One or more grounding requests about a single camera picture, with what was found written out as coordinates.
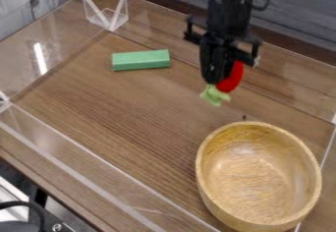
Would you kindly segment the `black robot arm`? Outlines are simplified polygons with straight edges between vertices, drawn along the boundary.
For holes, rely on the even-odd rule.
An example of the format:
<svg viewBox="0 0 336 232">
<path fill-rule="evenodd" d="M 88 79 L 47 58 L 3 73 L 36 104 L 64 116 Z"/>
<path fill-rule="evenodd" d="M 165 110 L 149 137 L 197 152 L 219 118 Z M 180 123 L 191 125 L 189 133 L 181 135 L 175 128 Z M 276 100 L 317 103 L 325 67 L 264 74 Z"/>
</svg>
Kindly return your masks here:
<svg viewBox="0 0 336 232">
<path fill-rule="evenodd" d="M 187 19 L 184 39 L 200 47 L 201 75 L 211 85 L 233 73 L 240 61 L 255 67 L 261 38 L 251 31 L 252 11 L 264 11 L 271 0 L 208 0 L 207 15 Z"/>
</svg>

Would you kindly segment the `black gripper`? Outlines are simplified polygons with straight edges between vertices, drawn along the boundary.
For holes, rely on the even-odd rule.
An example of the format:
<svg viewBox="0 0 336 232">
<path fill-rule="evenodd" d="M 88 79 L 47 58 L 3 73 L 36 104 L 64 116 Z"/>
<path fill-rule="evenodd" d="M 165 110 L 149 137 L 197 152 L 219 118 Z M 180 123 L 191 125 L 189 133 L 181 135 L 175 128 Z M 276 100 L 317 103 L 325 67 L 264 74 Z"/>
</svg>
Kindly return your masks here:
<svg viewBox="0 0 336 232">
<path fill-rule="evenodd" d="M 195 44 L 200 44 L 203 35 L 193 31 L 193 27 L 208 29 L 207 17 L 189 15 L 185 22 L 187 29 L 184 31 L 184 39 Z M 233 60 L 241 61 L 249 67 L 256 67 L 259 65 L 259 48 L 263 44 L 263 40 L 252 33 L 251 29 L 239 35 L 228 35 L 225 38 L 212 37 L 209 42 L 223 47 L 219 48 L 217 52 L 217 48 L 215 46 L 208 44 L 203 44 L 200 46 L 201 74 L 208 84 L 216 84 L 217 80 L 221 82 L 229 77 Z M 240 43 L 251 45 L 249 52 L 237 47 Z"/>
</svg>

